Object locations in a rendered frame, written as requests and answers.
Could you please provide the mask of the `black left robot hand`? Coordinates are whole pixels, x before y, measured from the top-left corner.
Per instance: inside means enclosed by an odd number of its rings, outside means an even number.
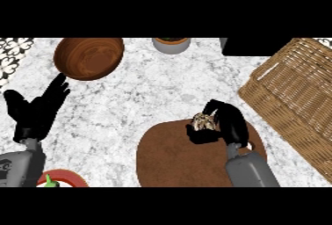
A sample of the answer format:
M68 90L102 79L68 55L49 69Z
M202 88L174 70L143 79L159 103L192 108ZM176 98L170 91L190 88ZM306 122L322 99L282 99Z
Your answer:
M69 95L69 84L65 80L65 75L59 73L43 95L36 97L31 102L25 100L18 91L5 91L7 114L16 121L13 136L16 143L28 138L41 141L47 137L59 108Z

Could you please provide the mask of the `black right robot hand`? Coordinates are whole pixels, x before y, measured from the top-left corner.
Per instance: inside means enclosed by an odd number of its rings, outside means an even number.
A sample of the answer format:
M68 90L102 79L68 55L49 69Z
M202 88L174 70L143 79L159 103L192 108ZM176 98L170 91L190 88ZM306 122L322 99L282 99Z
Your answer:
M204 144L223 139L226 144L239 143L244 148L248 145L249 132L241 110L232 104L211 99L202 113L214 118L216 129L196 131L190 121L186 124L189 140L195 144Z

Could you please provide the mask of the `cupcake with pale frosting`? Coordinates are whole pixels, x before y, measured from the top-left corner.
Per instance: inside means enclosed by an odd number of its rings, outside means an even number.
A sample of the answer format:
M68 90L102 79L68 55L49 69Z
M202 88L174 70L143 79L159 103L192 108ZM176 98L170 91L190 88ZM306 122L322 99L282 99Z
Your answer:
M214 130L216 129L216 122L214 122L214 118L204 114L202 112L199 112L192 119L192 127L196 131L204 130L204 129L210 129Z

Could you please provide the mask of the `wicker basket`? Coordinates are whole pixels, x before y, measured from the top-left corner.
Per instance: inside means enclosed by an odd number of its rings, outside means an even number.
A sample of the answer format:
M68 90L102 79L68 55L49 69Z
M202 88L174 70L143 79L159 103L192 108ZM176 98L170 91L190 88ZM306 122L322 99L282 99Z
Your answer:
M239 96L332 183L332 48L294 38L252 71Z

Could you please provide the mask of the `brown oval cutting board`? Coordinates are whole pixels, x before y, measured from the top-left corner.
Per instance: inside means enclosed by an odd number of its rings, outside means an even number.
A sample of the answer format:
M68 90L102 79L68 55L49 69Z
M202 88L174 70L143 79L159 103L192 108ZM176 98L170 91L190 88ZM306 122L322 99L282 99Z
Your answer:
M139 142L136 174L142 187L232 186L224 169L226 142L195 144L187 137L190 120L152 126Z

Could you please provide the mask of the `black and white patterned tile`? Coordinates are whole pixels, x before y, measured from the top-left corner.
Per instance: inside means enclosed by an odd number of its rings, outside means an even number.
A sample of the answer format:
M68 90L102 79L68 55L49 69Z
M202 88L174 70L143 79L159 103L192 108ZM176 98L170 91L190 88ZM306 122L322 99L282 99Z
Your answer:
M0 89L12 80L19 61L34 45L33 38L0 38Z

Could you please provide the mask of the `brown wooden bowl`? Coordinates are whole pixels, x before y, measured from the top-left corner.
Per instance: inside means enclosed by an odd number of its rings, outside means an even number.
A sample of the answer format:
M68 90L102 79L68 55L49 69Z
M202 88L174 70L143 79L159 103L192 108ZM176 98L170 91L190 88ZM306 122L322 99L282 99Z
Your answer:
M114 72L123 53L121 38L64 38L55 50L53 62L66 77L92 81Z

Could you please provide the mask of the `red rimmed plate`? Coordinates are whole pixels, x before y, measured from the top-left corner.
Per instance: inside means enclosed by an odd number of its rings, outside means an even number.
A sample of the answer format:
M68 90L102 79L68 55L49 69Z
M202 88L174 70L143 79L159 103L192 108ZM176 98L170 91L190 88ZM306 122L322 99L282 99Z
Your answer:
M44 171L37 181L37 185L44 185L47 183L47 178L50 178L52 181L66 183L72 187L89 186L83 177L74 171L69 171L69 170L58 169L58 170Z

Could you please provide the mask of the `green vegetable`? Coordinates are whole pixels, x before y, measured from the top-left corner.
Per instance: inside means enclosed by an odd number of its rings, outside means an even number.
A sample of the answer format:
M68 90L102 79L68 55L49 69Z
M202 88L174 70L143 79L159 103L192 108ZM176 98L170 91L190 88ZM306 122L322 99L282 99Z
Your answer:
M59 182L52 179L50 175L46 175L46 187L59 187Z

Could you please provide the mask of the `black appliance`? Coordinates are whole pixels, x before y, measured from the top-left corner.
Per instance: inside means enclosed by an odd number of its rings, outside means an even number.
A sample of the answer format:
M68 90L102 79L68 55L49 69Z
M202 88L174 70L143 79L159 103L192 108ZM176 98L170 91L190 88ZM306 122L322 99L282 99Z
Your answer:
M291 41L291 37L220 38L224 56L273 56Z

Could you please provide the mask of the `grey plant pot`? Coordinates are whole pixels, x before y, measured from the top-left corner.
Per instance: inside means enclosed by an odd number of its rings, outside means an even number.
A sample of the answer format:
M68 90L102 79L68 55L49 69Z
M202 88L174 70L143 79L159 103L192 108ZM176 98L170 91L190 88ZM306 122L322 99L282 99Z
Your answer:
M190 38L183 38L177 41L152 38L155 49L164 54L180 54L187 50Z

